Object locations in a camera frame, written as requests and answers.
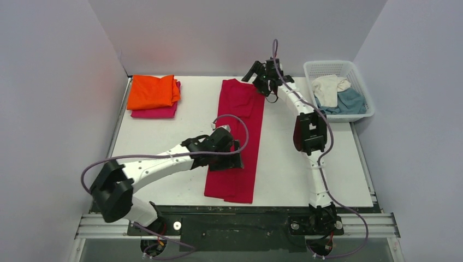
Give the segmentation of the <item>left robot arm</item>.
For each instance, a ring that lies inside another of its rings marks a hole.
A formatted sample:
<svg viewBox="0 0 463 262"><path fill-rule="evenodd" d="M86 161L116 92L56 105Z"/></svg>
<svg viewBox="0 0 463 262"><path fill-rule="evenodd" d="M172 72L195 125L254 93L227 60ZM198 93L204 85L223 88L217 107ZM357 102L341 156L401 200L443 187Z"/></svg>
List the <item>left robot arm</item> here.
<svg viewBox="0 0 463 262"><path fill-rule="evenodd" d="M170 150L157 155L131 155L132 162L119 163L116 157L103 162L103 167L90 186L90 195L107 223L126 219L136 222L150 235L158 234L163 220L149 201L135 193L169 175L208 167L211 171L243 168L241 150L245 147L220 126L210 135L188 138Z"/></svg>

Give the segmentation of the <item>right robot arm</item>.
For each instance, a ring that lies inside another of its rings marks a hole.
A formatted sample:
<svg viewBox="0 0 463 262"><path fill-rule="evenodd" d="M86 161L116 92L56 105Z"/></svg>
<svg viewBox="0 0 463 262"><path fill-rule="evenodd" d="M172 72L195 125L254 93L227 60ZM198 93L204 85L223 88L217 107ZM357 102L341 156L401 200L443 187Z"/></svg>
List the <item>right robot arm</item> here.
<svg viewBox="0 0 463 262"><path fill-rule="evenodd" d="M322 175L322 161L319 160L328 141L326 117L321 116L309 104L297 89L294 79L290 75L284 75L279 65L277 58L265 62L254 61L241 81L249 82L254 77L252 85L258 93L265 97L274 94L295 116L293 144L311 169L308 173L308 204L313 208L325 208L332 204Z"/></svg>

